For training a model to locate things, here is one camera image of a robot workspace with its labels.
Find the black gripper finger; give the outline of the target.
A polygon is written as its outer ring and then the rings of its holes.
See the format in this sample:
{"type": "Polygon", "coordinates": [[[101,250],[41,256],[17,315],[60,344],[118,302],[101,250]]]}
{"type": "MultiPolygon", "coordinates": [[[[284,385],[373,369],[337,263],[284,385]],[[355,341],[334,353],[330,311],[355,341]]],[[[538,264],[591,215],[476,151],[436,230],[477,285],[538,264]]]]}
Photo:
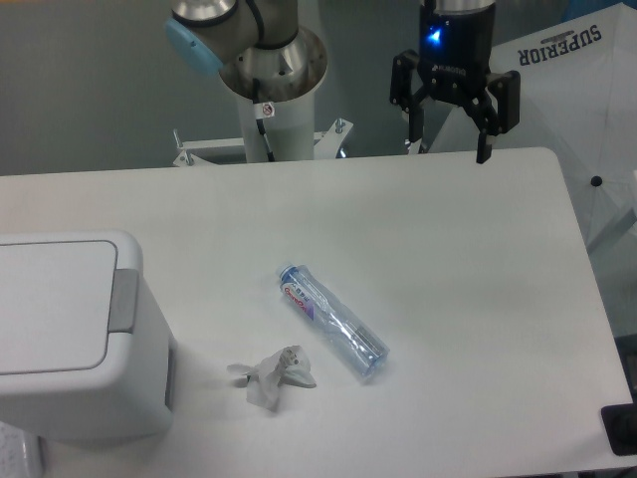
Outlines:
{"type": "Polygon", "coordinates": [[[478,129],[478,164],[492,156],[495,138],[513,129],[521,117],[521,74],[511,70],[487,76],[482,88],[463,93],[461,107],[478,129]]]}
{"type": "Polygon", "coordinates": [[[419,56],[414,50],[405,50],[392,61],[390,102],[399,106],[408,121],[408,153],[422,153],[424,110],[423,99],[412,91],[413,74],[417,72],[419,56]]]}

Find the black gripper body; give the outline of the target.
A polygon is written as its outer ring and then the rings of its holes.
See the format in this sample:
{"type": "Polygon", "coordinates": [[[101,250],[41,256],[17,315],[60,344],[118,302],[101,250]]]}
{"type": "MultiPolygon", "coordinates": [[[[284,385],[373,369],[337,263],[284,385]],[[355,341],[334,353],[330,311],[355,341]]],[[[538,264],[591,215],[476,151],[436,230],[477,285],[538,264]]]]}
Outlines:
{"type": "Polygon", "coordinates": [[[494,1],[422,1],[418,75],[424,95],[461,106],[482,95],[490,73],[494,1]]]}

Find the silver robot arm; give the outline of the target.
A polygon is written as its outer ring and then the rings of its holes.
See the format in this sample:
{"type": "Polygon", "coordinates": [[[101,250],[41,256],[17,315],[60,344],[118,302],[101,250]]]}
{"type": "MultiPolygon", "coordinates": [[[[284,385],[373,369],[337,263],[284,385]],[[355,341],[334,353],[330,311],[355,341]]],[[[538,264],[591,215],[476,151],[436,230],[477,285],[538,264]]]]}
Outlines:
{"type": "MultiPolygon", "coordinates": [[[[521,76],[491,70],[496,5],[424,1],[418,46],[392,62],[390,102],[408,121],[407,148],[420,150],[424,105],[462,109],[478,131],[477,160],[521,115],[521,76]]],[[[350,126],[315,132],[315,94],[327,70],[321,39],[299,21],[294,1],[175,1],[165,34],[194,71],[219,77],[235,96],[246,158],[282,162],[336,156],[350,126]]]]}

